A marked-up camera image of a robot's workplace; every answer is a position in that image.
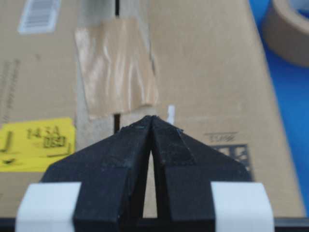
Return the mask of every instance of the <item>blue background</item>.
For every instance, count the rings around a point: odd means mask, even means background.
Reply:
[[[260,25],[268,2],[269,0],[250,0],[260,35]],[[271,52],[264,42],[263,46],[308,215],[309,68],[292,65]]]

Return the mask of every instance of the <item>white plastic tab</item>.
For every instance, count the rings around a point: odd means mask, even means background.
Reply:
[[[171,125],[174,125],[174,121],[175,121],[175,105],[169,105],[167,122]]]
[[[216,232],[274,232],[264,186],[253,182],[212,182]]]
[[[80,182],[29,185],[19,206],[16,232],[74,232]]]

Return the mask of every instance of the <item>yellow label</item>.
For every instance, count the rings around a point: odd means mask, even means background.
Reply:
[[[74,148],[75,128],[70,118],[4,124],[0,172],[44,172]]]

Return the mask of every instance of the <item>tape roll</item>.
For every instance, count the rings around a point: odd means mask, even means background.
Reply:
[[[308,0],[271,0],[262,24],[269,48],[288,62],[309,67]]]

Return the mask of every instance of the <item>barcode label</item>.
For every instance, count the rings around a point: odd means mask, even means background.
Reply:
[[[53,32],[61,0],[27,0],[20,19],[20,34]]]

